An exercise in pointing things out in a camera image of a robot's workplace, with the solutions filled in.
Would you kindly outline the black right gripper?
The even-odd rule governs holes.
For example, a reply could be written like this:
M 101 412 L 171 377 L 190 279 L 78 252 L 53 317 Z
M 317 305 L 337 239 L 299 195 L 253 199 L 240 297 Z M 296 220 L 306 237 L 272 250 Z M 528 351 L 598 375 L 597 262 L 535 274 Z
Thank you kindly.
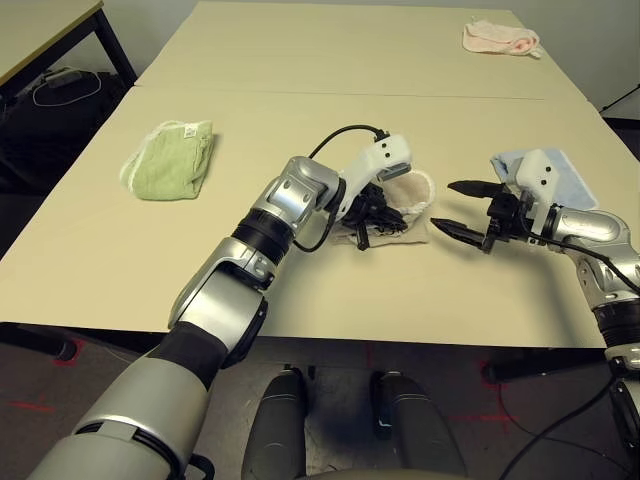
M 517 196 L 505 184 L 481 180 L 458 180 L 447 187 L 469 197 L 490 198 L 487 210 L 490 221 L 485 237 L 482 232 L 469 229 L 463 223 L 432 217 L 430 221 L 438 230 L 462 243 L 481 245 L 484 253 L 490 253 L 496 241 L 528 241 L 533 224 L 526 217 L 534 203 L 531 194 L 524 192 Z

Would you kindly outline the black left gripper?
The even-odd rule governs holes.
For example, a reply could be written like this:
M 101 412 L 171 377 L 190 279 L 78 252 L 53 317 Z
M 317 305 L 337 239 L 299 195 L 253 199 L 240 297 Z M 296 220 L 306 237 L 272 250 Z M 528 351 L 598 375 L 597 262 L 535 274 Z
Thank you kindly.
M 373 183 L 368 183 L 354 198 L 342 218 L 342 225 L 355 232 L 356 246 L 360 251 L 370 247 L 370 230 L 387 235 L 406 229 L 402 214 L 387 204 L 383 189 Z

